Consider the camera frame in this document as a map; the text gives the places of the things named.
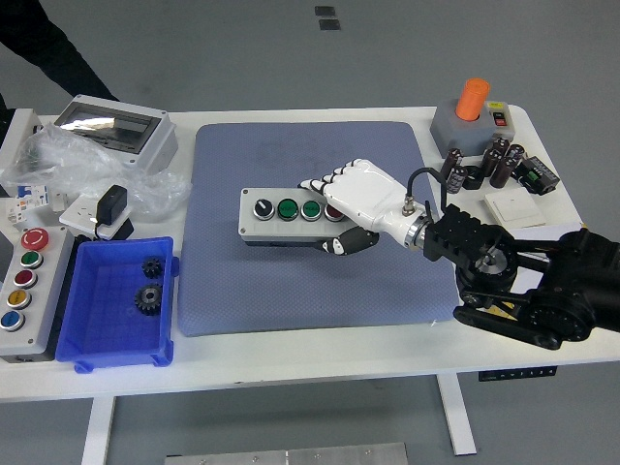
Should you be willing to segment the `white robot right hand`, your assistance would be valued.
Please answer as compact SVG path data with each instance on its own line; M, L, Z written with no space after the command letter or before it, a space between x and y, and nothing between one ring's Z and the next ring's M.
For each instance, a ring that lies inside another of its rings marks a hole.
M368 160L355 159L320 179L299 186L322 195L326 203L356 225L321 244L326 252L346 256L376 244L380 233L415 250L426 217L410 190Z

